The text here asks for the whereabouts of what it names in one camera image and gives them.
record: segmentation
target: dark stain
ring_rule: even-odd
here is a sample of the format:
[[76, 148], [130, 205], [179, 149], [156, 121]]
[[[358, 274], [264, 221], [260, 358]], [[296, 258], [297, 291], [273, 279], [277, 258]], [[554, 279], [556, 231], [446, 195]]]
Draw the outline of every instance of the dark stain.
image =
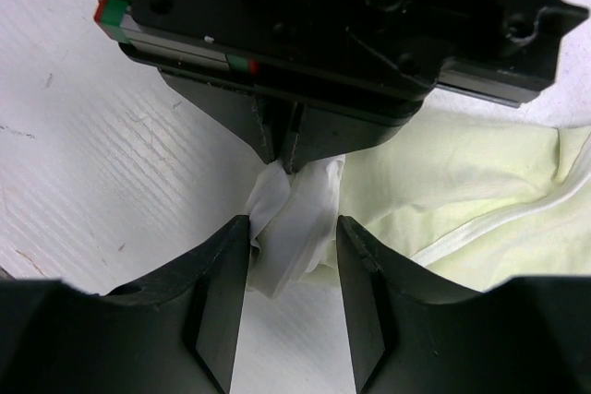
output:
[[43, 271], [41, 271], [41, 268], [39, 268], [35, 262], [32, 261], [32, 259], [27, 256], [25, 253], [21, 253], [20, 251], [18, 251], [17, 249], [15, 249], [15, 251], [17, 252], [18, 255], [20, 255], [21, 257], [25, 257], [31, 264], [32, 266], [37, 269], [37, 272], [39, 272], [42, 276], [47, 277], [45, 274], [43, 274]]
[[45, 89], [47, 90], [49, 87], [51, 87], [52, 83], [54, 83], [54, 75], [52, 73], [49, 73], [49, 77], [47, 78], [47, 80], [45, 80]]
[[21, 133], [20, 131], [12, 129], [8, 126], [1, 126], [0, 125], [0, 131], [8, 131], [10, 134], [12, 134], [13, 136], [17, 136], [17, 137], [37, 138], [34, 134]]

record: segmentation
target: white cloth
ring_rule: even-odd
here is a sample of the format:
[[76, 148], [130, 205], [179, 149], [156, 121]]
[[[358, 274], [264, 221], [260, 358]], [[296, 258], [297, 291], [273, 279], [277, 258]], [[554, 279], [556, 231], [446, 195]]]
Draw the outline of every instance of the white cloth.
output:
[[343, 166], [344, 156], [313, 161], [294, 176], [291, 189], [278, 161], [259, 175], [247, 202], [251, 243], [259, 248], [251, 288], [274, 298], [319, 264], [335, 230]]
[[[421, 112], [347, 155], [340, 212], [480, 291], [514, 275], [591, 274], [589, 134]], [[338, 283], [334, 242], [305, 278]]]

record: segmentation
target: red marking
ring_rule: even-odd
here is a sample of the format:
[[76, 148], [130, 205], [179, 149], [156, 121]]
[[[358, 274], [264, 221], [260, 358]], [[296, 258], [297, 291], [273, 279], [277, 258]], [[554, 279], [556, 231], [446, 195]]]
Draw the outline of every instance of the red marking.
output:
[[253, 76], [256, 76], [259, 73], [260, 63], [258, 60], [248, 60], [248, 71]]
[[99, 25], [101, 24], [101, 18], [103, 17], [104, 8], [107, 6], [108, 1], [109, 0], [101, 0], [99, 2], [99, 7], [97, 8], [96, 13], [94, 13], [94, 21]]

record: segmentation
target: yellow cloth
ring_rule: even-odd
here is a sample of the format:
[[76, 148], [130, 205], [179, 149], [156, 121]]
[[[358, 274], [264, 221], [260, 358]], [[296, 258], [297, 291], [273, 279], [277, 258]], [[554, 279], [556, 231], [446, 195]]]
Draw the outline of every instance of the yellow cloth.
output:
[[[347, 156], [340, 213], [410, 257], [475, 217], [550, 195], [590, 134], [421, 112], [389, 142]], [[591, 274], [591, 183], [428, 268], [480, 291], [514, 275]], [[334, 242], [305, 279], [338, 281]]]

